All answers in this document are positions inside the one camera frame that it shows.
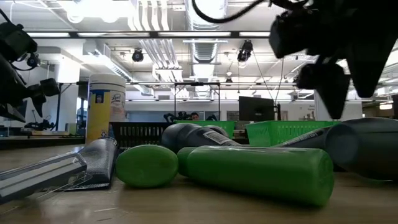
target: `ceiling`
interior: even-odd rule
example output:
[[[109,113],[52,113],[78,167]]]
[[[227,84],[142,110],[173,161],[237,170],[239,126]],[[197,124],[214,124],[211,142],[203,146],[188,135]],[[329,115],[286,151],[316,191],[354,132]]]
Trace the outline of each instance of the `ceiling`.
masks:
[[[248,0],[229,0],[227,15],[232,15],[244,6],[248,5]],[[114,1],[114,12],[120,18],[114,23],[103,22],[99,17],[86,17],[80,23],[73,24],[68,21],[67,11],[65,7],[72,4],[72,1],[42,1],[42,0],[15,0],[0,2],[0,8],[12,19],[14,23],[23,24],[25,30],[28,31],[111,31],[111,30],[130,30],[127,24],[127,16],[129,15],[130,1],[118,0]],[[171,30],[187,30],[187,19],[185,17],[185,6],[182,0],[169,0],[168,5],[168,24]],[[269,31],[270,26],[276,17],[284,10],[272,6],[268,7],[268,3],[263,3],[255,7],[245,16],[229,22],[220,27],[220,30],[250,30],[250,31]],[[89,75],[97,72],[111,71],[102,64],[91,63],[86,61],[87,52],[74,50],[74,46],[84,42],[85,40],[69,40],[69,39],[53,39],[38,40],[39,46],[57,46],[69,51],[73,56],[84,62],[87,67],[81,70],[81,80],[87,79]],[[236,52],[242,46],[244,39],[228,39],[227,43],[220,44],[215,59],[214,78],[212,81],[219,80],[224,82],[227,77],[226,73],[231,72],[234,82],[291,82],[297,74],[297,68],[307,62],[314,61],[314,57],[309,57],[303,53],[287,56],[283,60],[274,57],[271,47],[267,39],[253,39],[254,54],[249,58],[244,68],[238,68],[236,61]],[[111,57],[117,61],[123,69],[130,72],[135,80],[141,82],[154,82],[151,75],[153,63],[144,52],[144,60],[134,63],[131,59],[135,48],[142,47],[137,39],[96,39],[96,46],[106,44],[112,50]],[[184,44],[182,39],[172,40],[177,55],[178,62],[182,67],[182,77],[185,79],[192,78],[192,58],[190,45]],[[389,68],[388,72],[383,75],[383,80],[393,80],[396,77],[395,65]]]

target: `ceiling duct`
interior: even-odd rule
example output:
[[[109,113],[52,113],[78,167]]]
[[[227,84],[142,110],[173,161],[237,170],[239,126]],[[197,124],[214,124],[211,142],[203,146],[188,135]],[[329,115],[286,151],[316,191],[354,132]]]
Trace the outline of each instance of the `ceiling duct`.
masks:
[[[198,7],[206,15],[213,18],[223,18],[226,14],[228,1],[226,0],[198,0]],[[192,1],[185,0],[186,16],[188,28],[190,30],[219,30],[219,24],[212,24],[200,18],[192,8]],[[192,43],[192,72],[195,78],[206,78],[210,82],[214,74],[215,58],[217,56],[218,44],[217,43]],[[209,97],[210,92],[204,93],[203,91],[196,90],[197,95],[200,97]]]

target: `wooden table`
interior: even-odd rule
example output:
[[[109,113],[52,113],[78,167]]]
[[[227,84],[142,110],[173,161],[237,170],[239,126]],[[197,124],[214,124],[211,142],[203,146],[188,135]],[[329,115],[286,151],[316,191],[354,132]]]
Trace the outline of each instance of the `wooden table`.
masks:
[[[0,152],[0,170],[78,147]],[[65,192],[0,218],[0,223],[327,224],[398,223],[398,186],[336,174],[330,203],[321,209],[201,187],[177,177],[162,189],[137,190],[116,180],[112,189]]]

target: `green bottle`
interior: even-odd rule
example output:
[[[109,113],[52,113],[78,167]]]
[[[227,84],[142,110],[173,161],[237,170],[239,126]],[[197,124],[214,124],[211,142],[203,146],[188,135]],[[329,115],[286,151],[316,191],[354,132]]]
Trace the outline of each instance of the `green bottle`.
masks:
[[[177,157],[182,175],[228,190],[316,206],[333,191],[333,163],[321,149],[202,146]]]

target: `green plastic bin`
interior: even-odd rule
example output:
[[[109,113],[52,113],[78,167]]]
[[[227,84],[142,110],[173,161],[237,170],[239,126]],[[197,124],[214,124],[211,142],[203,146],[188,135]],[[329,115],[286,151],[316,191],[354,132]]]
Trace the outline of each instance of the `green plastic bin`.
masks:
[[[189,120],[183,120],[183,121],[175,121],[176,123],[192,123],[192,124],[197,124],[200,126],[208,126],[208,125],[214,125],[214,126],[219,126],[223,128],[227,133],[230,139],[232,139],[234,135],[234,129],[235,129],[235,122],[236,121],[189,121]]]
[[[339,121],[263,121],[247,124],[250,146],[269,147]]]

